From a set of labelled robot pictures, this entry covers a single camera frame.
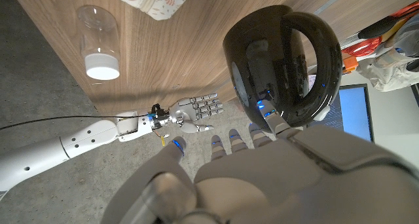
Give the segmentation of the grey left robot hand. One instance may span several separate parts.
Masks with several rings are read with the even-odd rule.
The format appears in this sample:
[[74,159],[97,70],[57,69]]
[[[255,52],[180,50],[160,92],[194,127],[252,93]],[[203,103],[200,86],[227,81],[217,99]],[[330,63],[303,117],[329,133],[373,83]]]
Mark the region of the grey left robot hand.
[[390,151],[340,130],[290,127],[266,100],[256,112],[275,139],[235,130],[232,153],[213,137],[212,160],[194,178],[174,138],[143,164],[105,209],[104,223],[417,223],[418,170]]

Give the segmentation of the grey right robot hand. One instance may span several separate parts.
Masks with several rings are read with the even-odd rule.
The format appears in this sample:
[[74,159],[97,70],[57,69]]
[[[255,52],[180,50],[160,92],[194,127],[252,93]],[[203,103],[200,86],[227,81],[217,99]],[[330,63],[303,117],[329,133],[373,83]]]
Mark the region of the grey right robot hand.
[[217,93],[183,98],[169,107],[169,118],[179,125],[184,133],[196,133],[213,130],[208,124],[196,124],[196,121],[223,112],[223,104],[217,98]]

